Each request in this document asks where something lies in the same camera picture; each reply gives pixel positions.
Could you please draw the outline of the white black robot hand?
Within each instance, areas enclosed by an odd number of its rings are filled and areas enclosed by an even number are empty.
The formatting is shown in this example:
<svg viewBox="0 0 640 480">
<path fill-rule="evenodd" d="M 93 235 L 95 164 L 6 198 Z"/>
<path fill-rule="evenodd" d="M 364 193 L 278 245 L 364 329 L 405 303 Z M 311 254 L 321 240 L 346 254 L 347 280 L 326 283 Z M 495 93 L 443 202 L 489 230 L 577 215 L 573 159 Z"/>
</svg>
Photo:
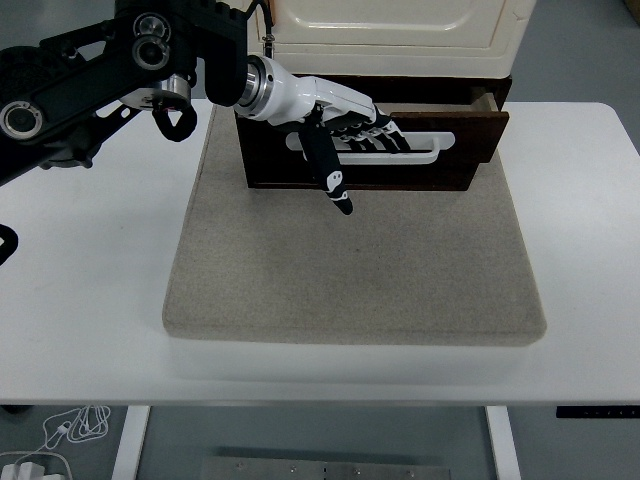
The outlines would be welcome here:
<svg viewBox="0 0 640 480">
<path fill-rule="evenodd" d="M 390 153 L 410 150 L 393 119 L 369 96 L 319 77 L 296 77 L 265 56 L 248 57 L 245 89 L 234 110 L 296 133 L 314 180 L 345 215 L 353 212 L 353 204 L 334 140 L 356 152 L 375 152 L 377 144 Z"/>
</svg>

